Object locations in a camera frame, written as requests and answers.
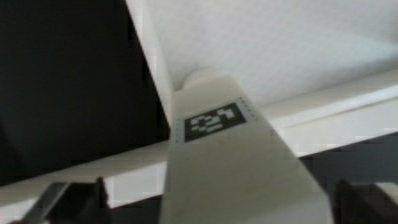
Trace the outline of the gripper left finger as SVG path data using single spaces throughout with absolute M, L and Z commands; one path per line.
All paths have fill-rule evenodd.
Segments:
M 54 182 L 20 218 L 20 224 L 111 224 L 108 194 L 93 182 Z

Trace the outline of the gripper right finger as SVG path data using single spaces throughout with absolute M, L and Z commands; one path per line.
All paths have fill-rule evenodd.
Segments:
M 337 182 L 335 224 L 398 224 L 398 184 Z

